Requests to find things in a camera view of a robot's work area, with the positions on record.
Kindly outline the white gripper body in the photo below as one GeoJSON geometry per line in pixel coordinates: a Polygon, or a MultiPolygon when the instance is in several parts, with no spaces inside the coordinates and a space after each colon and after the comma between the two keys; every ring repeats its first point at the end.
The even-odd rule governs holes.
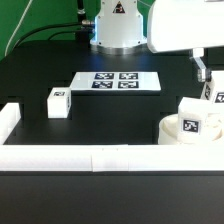
{"type": "Polygon", "coordinates": [[[155,0],[147,44],[153,53],[224,46],[224,0],[155,0]]]}

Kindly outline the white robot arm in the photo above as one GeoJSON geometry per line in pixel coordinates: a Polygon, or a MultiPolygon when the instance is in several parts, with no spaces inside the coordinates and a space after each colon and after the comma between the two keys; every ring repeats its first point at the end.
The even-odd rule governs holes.
{"type": "Polygon", "coordinates": [[[101,0],[91,47],[127,54],[146,44],[153,53],[190,50],[200,82],[211,79],[201,58],[224,46],[224,0],[155,0],[144,20],[137,0],[101,0]]]}

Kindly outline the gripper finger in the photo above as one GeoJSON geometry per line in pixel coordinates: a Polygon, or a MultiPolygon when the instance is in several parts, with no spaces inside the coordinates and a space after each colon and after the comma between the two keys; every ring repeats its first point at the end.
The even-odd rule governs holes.
{"type": "Polygon", "coordinates": [[[211,70],[206,67],[202,58],[204,57],[203,48],[194,48],[190,53],[190,60],[197,67],[197,79],[199,82],[210,82],[212,79],[211,70]]]}

